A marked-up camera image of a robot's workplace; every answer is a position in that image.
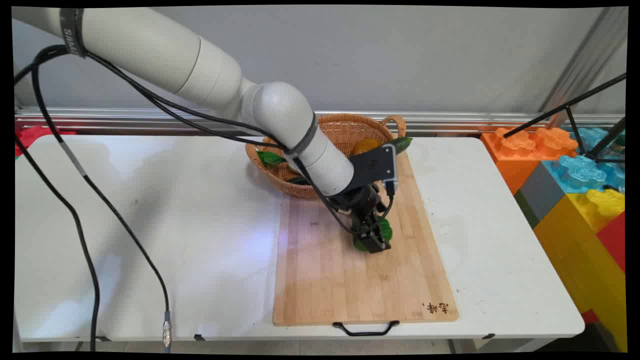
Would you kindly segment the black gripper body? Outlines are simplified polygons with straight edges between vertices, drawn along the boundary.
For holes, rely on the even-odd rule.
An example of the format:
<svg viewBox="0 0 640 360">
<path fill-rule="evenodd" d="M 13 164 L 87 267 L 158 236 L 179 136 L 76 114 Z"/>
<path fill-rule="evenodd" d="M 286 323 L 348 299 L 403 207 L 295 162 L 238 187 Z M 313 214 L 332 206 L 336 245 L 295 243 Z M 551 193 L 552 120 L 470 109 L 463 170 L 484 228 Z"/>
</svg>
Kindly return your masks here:
<svg viewBox="0 0 640 360">
<path fill-rule="evenodd" d="M 374 216 L 384 214 L 387 210 L 380 196 L 380 188 L 375 183 L 329 196 L 328 200 L 334 210 L 348 212 L 359 221 L 373 221 Z"/>
</svg>

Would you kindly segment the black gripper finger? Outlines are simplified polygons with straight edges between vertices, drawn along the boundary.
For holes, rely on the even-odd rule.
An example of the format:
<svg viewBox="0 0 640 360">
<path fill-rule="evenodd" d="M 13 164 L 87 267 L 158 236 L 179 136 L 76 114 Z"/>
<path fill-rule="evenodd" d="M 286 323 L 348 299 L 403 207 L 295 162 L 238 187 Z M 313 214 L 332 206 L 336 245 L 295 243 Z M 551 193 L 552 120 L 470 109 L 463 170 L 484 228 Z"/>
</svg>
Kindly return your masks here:
<svg viewBox="0 0 640 360">
<path fill-rule="evenodd" d="M 386 213 L 379 215 L 377 210 L 373 210 L 373 224 L 368 230 L 373 231 L 373 239 L 367 241 L 367 251 L 369 253 L 379 253 L 391 248 L 392 227 Z"/>
<path fill-rule="evenodd" d="M 373 213 L 366 215 L 354 213 L 352 215 L 352 240 L 372 240 L 373 231 L 368 230 L 373 225 Z"/>
</svg>

